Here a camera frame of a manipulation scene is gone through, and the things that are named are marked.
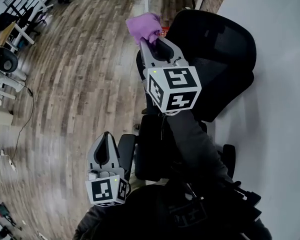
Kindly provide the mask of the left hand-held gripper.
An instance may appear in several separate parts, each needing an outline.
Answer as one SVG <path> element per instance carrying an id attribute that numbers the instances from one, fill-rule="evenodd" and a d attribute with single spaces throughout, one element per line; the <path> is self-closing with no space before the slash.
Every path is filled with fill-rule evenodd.
<path id="1" fill-rule="evenodd" d="M 124 178 L 125 170 L 120 167 L 119 157 L 115 139 L 108 131 L 92 144 L 87 155 L 90 169 L 85 181 L 92 205 L 110 207 L 126 202 L 128 181 Z"/>

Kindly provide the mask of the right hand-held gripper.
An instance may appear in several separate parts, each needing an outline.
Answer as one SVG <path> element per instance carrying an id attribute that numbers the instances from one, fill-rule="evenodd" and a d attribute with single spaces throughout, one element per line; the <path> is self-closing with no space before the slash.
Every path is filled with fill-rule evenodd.
<path id="1" fill-rule="evenodd" d="M 188 64 L 181 49 L 166 38 L 161 40 L 173 51 L 168 60 L 171 65 L 159 58 L 146 39 L 140 40 L 141 58 L 147 69 L 146 91 L 163 114 L 175 115 L 194 107 L 202 85 L 196 68 Z"/>

